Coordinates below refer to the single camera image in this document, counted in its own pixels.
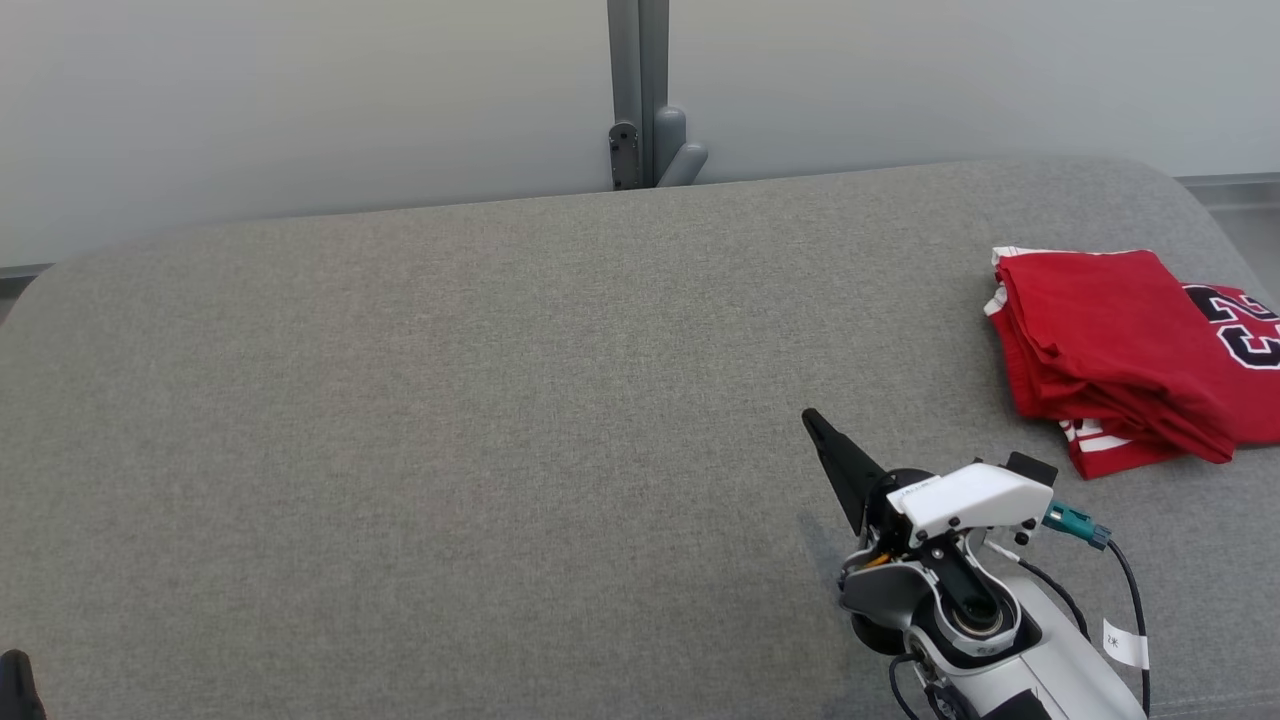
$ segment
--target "gray table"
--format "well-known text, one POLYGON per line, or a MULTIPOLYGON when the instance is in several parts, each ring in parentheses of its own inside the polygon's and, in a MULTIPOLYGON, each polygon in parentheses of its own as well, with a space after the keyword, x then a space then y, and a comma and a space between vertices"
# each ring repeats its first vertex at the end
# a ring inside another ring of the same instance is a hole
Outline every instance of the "gray table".
MULTIPOLYGON (((1091 159, 259 222, 61 263, 0 328, 0 642, 59 720, 892 717, 836 607, 854 538, 813 405, 884 466, 1059 465, 1138 573, 1155 714, 1280 712, 1280 452, 1080 482, 1011 407, 995 245, 1149 247, 1258 291, 1176 183, 1091 159)), ((1132 628, 1110 556, 1027 555, 1132 628)))

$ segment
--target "white cable label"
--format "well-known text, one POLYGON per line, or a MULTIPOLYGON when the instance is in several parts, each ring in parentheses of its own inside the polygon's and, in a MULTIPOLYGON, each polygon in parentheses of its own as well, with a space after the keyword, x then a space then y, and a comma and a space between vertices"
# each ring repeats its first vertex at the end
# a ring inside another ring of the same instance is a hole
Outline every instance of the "white cable label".
POLYGON ((1124 662, 1130 667, 1151 670, 1151 659, 1147 655, 1147 635, 1126 633, 1102 619, 1102 650, 1107 651, 1112 659, 1124 662))

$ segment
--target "teal cable connector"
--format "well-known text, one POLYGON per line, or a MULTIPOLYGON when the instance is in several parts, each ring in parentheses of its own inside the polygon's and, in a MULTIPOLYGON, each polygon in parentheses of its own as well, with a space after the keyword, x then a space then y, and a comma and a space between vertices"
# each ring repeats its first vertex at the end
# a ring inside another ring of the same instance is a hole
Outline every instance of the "teal cable connector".
POLYGON ((1044 527, 1075 536, 1098 550, 1106 550, 1111 539, 1111 530, 1094 523, 1089 514, 1056 500, 1044 511, 1044 527))

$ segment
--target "white panel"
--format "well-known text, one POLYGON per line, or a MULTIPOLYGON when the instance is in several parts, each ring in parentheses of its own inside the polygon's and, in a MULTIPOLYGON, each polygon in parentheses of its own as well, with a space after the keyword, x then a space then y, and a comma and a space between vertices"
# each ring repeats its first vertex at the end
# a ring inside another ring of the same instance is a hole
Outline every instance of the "white panel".
POLYGON ((604 0, 0 0, 0 266, 609 188, 604 0))
POLYGON ((1280 170, 1275 0, 672 3, 699 182, 1019 152, 1280 170))

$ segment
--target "folded clothing stack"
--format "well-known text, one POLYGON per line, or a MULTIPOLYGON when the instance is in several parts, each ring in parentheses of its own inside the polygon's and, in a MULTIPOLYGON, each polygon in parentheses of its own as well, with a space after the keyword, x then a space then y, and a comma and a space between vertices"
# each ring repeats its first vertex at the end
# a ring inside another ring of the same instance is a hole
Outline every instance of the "folded clothing stack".
POLYGON ((1084 478, 1280 442, 1280 318, 1243 291, 1180 283, 1147 250, 992 261, 1014 404, 1059 421, 1084 478))

